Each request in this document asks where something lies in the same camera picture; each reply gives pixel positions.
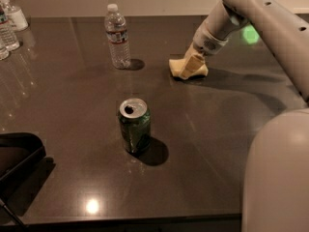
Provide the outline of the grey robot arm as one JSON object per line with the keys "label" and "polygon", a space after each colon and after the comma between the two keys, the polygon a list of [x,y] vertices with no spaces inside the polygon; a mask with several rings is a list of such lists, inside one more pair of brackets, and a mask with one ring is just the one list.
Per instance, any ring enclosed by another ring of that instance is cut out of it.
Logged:
{"label": "grey robot arm", "polygon": [[308,23],[276,0],[219,0],[184,55],[182,78],[196,73],[247,23],[276,61],[276,73],[261,70],[260,86],[296,95],[303,106],[278,114],[252,140],[241,232],[309,232]]}

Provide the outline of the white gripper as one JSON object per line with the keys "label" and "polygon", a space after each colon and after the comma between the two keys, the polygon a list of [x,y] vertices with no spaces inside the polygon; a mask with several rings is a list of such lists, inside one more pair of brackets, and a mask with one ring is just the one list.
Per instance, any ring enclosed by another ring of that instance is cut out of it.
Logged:
{"label": "white gripper", "polygon": [[205,65],[204,57],[200,53],[207,56],[215,55],[227,42],[227,40],[219,40],[213,36],[207,26],[202,23],[194,34],[193,44],[190,45],[184,55],[185,60],[179,77],[181,79],[189,79]]}

